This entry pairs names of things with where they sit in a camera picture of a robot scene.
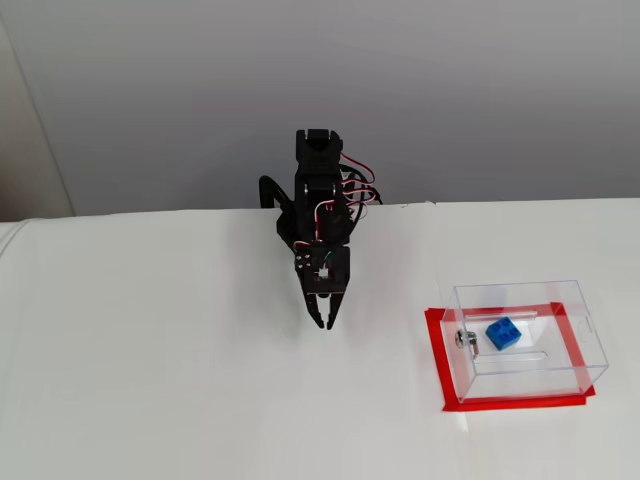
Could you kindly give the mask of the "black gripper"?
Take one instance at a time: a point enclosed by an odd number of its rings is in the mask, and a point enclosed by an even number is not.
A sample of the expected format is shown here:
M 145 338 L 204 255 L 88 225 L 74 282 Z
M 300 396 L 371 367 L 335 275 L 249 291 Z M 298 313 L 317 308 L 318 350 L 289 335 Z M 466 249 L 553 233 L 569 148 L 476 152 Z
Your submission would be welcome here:
M 350 279 L 351 250 L 347 246 L 330 247 L 316 242 L 294 245 L 294 267 L 301 283 L 307 311 L 315 324 L 325 328 L 318 298 L 329 297 L 326 328 L 331 330 L 337 319 Z

